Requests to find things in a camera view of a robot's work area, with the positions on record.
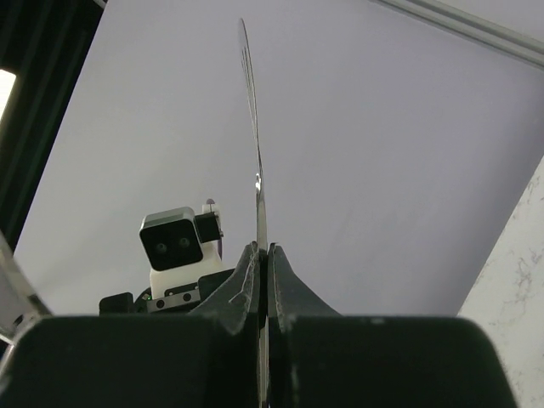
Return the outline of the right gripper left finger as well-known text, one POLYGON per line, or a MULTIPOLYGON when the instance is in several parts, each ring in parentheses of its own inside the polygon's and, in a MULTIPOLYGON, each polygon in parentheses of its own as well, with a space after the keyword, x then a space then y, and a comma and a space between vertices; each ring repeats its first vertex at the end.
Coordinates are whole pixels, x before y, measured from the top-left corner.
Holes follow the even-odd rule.
POLYGON ((258 313, 260 253, 253 241, 246 245, 234 272, 189 316, 216 320, 227 332, 241 332, 250 314, 258 313))

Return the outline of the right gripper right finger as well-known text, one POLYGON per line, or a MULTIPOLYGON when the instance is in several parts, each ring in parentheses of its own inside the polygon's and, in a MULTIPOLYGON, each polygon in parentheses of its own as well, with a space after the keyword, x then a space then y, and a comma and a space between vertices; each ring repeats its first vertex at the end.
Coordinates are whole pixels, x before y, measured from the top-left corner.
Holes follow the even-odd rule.
POLYGON ((292 317, 339 317, 294 272, 283 247, 273 243, 267 264, 268 317, 272 332, 284 332, 292 317))

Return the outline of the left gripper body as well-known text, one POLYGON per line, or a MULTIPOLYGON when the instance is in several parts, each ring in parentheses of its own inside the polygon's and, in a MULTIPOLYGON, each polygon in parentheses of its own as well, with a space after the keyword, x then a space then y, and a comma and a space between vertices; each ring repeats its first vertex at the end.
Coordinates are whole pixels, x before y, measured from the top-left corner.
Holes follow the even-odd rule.
POLYGON ((103 297, 99 302, 99 315, 187 314, 209 298, 232 274, 232 271, 220 271, 204 275, 197 282, 167 289, 163 297, 152 297, 150 288, 138 297, 131 292, 103 297))

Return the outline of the metal tongs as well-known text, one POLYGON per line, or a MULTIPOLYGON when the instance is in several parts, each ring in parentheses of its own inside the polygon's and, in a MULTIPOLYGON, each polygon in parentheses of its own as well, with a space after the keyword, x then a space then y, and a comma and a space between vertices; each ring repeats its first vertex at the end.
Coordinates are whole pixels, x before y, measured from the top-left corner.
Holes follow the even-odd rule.
POLYGON ((255 181, 256 195, 256 242, 258 245, 258 272, 259 272, 259 406, 269 407, 269 322, 267 311, 267 254, 268 235, 267 217, 264 195, 264 170, 259 143, 258 106, 252 57, 247 35, 246 23, 242 18, 238 22, 238 38, 241 51, 241 66, 246 84, 246 96, 252 126, 252 135, 255 142, 257 157, 257 172, 255 181))

